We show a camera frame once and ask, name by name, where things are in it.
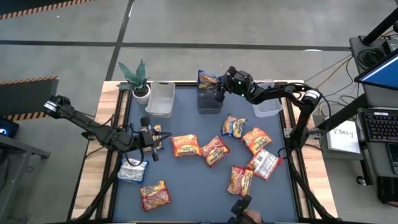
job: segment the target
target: black keyboard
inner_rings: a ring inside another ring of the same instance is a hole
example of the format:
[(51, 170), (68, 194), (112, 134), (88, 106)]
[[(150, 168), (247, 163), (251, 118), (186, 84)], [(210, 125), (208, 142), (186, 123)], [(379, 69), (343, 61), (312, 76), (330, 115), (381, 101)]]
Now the black keyboard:
[(398, 142), (398, 111), (360, 109), (359, 115), (368, 141)]

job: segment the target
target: hazard tape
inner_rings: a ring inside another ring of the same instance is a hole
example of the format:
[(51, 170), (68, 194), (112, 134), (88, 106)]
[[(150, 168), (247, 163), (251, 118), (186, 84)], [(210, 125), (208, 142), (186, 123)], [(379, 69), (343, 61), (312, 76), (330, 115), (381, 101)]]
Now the hazard tape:
[(72, 6), (72, 5), (81, 4), (81, 3), (90, 2), (90, 1), (94, 1), (94, 0), (72, 0), (72, 1), (67, 1), (67, 2), (66, 1), (61, 2), (58, 4), (51, 4), (49, 6), (36, 7), (34, 9), (26, 9), (26, 10), (18, 11), (18, 12), (10, 12), (8, 14), (0, 15), (0, 20), (1, 19), (10, 19), (10, 18), (19, 17), (19, 16), (25, 16), (25, 15), (29, 15), (29, 14), (35, 14), (38, 12), (44, 12), (44, 11), (49, 11), (49, 10), (53, 10), (53, 9), (60, 9), (62, 7)]
[[(54, 77), (41, 77), (41, 78), (28, 78), (24, 80), (13, 80), (13, 81), (3, 81), (0, 82), (0, 85), (10, 85), (10, 84), (17, 84), (17, 83), (27, 83), (27, 82), (41, 82), (47, 80), (59, 80), (59, 76)], [(34, 113), (27, 113), (27, 114), (14, 114), (14, 115), (7, 115), (4, 116), (10, 121), (20, 121), (25, 119), (37, 119), (37, 118), (48, 118), (48, 115), (44, 112), (34, 112)]]
[(49, 115), (44, 112), (35, 112), (35, 113), (27, 113), (27, 114), (15, 114), (5, 116), (10, 121), (21, 121), (25, 119), (37, 119), (37, 118), (48, 118)]
[(41, 77), (41, 78), (28, 78), (24, 80), (12, 80), (12, 81), (3, 81), (0, 82), (0, 85), (9, 85), (9, 84), (17, 84), (17, 83), (27, 83), (27, 82), (40, 82), (40, 81), (46, 81), (46, 80), (59, 80), (60, 77), (54, 76), (54, 77)]

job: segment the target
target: blue-gray mat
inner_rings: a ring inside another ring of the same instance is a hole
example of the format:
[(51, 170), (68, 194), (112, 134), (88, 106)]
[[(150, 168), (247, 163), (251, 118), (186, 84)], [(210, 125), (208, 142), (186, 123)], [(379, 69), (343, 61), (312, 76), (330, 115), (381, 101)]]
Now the blue-gray mat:
[[(278, 149), (284, 146), (278, 115), (257, 118), (252, 105), (244, 98), (227, 93), (220, 114), (199, 114), (196, 88), (177, 87), (172, 117), (151, 118), (151, 121), (152, 125), (161, 124), (162, 130), (171, 132), (173, 136), (196, 134), (199, 145), (203, 146), (220, 134), (229, 113), (247, 119), (244, 133), (256, 126), (263, 129), (272, 138), (272, 142), (266, 146), (269, 152), (277, 155)], [(129, 122), (134, 124), (136, 130), (140, 126), (140, 117), (146, 115), (145, 106), (133, 99)], [(226, 191), (231, 166), (246, 166), (253, 155), (240, 139), (231, 136), (222, 138), (231, 152), (211, 169), (200, 156), (174, 157), (170, 138), (163, 142), (165, 148), (159, 150), (159, 161), (153, 162), (151, 153), (145, 153), (149, 165), (143, 185), (165, 180), (172, 202), (144, 212), (139, 191), (141, 185), (119, 181), (113, 220), (227, 222), (233, 216), (231, 207), (241, 198)], [(129, 157), (139, 159), (139, 152), (130, 152)], [(265, 222), (297, 221), (286, 161), (275, 168), (269, 180), (254, 176), (250, 194), (252, 201), (249, 208), (258, 210)]]

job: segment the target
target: food packet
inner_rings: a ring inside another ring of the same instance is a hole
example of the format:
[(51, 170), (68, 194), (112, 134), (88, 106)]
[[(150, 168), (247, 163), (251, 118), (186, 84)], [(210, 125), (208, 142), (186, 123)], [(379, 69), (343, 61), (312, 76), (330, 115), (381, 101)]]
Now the food packet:
[(164, 180), (155, 185), (140, 187), (142, 208), (145, 212), (171, 202)]
[(201, 89), (214, 88), (218, 82), (218, 77), (213, 74), (207, 74), (203, 70), (198, 71), (198, 87)]
[(229, 153), (228, 146), (224, 143), (221, 136), (217, 135), (206, 146), (201, 149), (202, 156), (205, 158), (210, 168)]
[(194, 134), (172, 137), (174, 156), (201, 156), (198, 137)]
[[(152, 127), (155, 131), (162, 131), (162, 127), (160, 124), (155, 125), (154, 127)], [(154, 136), (154, 140), (158, 140), (160, 139), (161, 136)], [(159, 145), (156, 147), (157, 150), (159, 149), (163, 149), (164, 147), (162, 146), (162, 143), (160, 142)], [(144, 152), (151, 152), (151, 148), (150, 147), (145, 147), (144, 148)]]
[(272, 141), (267, 133), (257, 127), (246, 133), (242, 138), (243, 140), (254, 155)]
[(246, 122), (246, 119), (240, 118), (229, 114), (225, 121), (223, 128), (221, 129), (221, 135), (229, 134), (230, 136), (240, 138), (242, 137), (243, 125)]
[(232, 173), (227, 191), (235, 195), (249, 195), (252, 178), (253, 170), (249, 170), (245, 167), (232, 166)]
[(247, 168), (254, 171), (254, 174), (268, 180), (278, 162), (278, 157), (272, 155), (265, 149), (261, 149), (247, 165)]
[[(140, 161), (129, 159), (133, 165), (139, 164)], [(143, 161), (139, 166), (130, 165), (126, 159), (122, 160), (122, 166), (118, 172), (118, 179), (132, 183), (142, 183), (144, 181), (145, 169), (149, 161)]]

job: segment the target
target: clear plastic container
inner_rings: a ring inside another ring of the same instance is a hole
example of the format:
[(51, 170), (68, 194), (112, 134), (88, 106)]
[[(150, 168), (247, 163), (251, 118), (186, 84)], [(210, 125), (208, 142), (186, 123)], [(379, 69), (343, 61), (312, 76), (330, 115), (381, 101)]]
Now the clear plastic container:
[(153, 81), (150, 88), (149, 102), (145, 110), (156, 118), (171, 117), (174, 104), (174, 82)]
[(198, 88), (198, 111), (200, 114), (218, 114), (223, 103), (216, 101), (216, 90), (204, 90)]
[[(275, 83), (273, 80), (264, 80), (264, 83), (258, 84), (259, 87), (268, 88), (274, 87)], [(279, 99), (266, 100), (258, 105), (253, 105), (254, 114), (258, 118), (265, 118), (268, 116), (274, 116), (281, 111), (283, 106), (279, 102)]]

